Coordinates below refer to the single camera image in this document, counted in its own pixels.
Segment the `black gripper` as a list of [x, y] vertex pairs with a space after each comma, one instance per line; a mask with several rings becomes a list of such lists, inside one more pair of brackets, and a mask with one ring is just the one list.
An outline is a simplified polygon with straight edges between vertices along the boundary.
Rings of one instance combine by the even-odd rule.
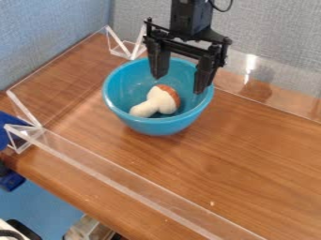
[[162, 26], [144, 20], [147, 34], [144, 44], [148, 50], [150, 72], [155, 79], [168, 73], [171, 53], [198, 59], [194, 73], [192, 92], [200, 94], [211, 85], [218, 67], [224, 66], [231, 39], [211, 29], [212, 12], [226, 9], [214, 0], [171, 0], [170, 25]]

